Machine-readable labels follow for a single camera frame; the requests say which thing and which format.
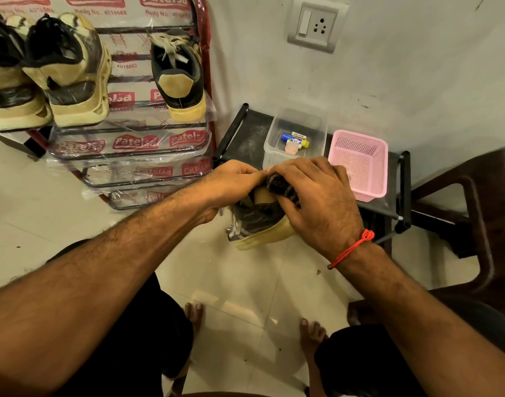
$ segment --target person's left arm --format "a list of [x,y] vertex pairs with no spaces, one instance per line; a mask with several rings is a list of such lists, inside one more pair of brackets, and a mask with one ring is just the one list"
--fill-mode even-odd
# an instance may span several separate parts
[[0,288],[0,395],[44,395],[63,385],[179,241],[265,177],[230,161]]

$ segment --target tile floor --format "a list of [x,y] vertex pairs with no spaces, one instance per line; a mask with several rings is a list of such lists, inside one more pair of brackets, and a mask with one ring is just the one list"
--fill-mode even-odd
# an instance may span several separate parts
[[[124,218],[98,198],[84,200],[70,173],[53,175],[0,143],[0,286],[63,247]],[[298,237],[240,252],[228,244],[228,216],[192,231],[158,268],[179,304],[207,305],[185,392],[241,391],[302,397],[307,368],[298,346],[302,316],[328,331],[347,326],[357,291]],[[475,258],[458,260],[434,234],[413,228],[394,238],[394,258],[427,288],[466,282]],[[167,390],[169,383],[163,380]]]

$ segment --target bare foot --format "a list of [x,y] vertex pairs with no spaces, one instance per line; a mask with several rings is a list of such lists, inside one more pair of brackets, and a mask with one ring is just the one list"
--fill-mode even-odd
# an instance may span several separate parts
[[185,305],[185,315],[190,320],[192,326],[194,327],[194,341],[197,338],[199,331],[201,330],[201,324],[203,321],[204,312],[205,307],[203,306],[203,304],[197,304],[196,306],[193,306],[192,304],[190,304],[190,302],[188,302]]
[[322,341],[327,339],[326,329],[320,326],[320,323],[315,322],[313,326],[309,326],[306,319],[302,319],[300,322],[300,346],[306,357],[308,364],[310,362],[315,363],[314,356],[315,351]]

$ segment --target black and beige sneaker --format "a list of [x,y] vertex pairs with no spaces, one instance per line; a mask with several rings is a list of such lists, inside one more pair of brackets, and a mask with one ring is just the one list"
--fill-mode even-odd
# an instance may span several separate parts
[[206,112],[199,45],[182,29],[149,34],[151,69],[173,120],[198,121]]
[[58,126],[97,124],[109,113],[111,56],[83,16],[45,14],[26,37],[24,72],[45,91]]
[[239,250],[278,242],[291,237],[295,231],[276,200],[275,192],[298,201],[298,196],[278,174],[271,175],[266,185],[255,188],[246,198],[230,207],[232,225],[227,237]]
[[40,127],[52,119],[45,95],[20,66],[31,24],[17,15],[0,22],[0,130]]

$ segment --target red thread bracelet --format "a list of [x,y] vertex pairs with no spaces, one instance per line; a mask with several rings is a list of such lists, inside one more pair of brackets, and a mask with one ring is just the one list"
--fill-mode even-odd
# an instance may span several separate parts
[[332,264],[330,264],[328,266],[328,269],[335,269],[335,266],[337,266],[341,260],[343,260],[346,256],[348,256],[350,253],[352,253],[355,248],[357,248],[357,246],[361,245],[363,242],[365,241],[371,241],[374,239],[376,235],[374,234],[374,232],[372,230],[365,230],[363,233],[362,233],[362,237],[359,241],[357,241],[355,244],[353,244],[352,246],[350,246],[346,251],[342,252],[338,257],[337,259],[335,259],[333,261]]

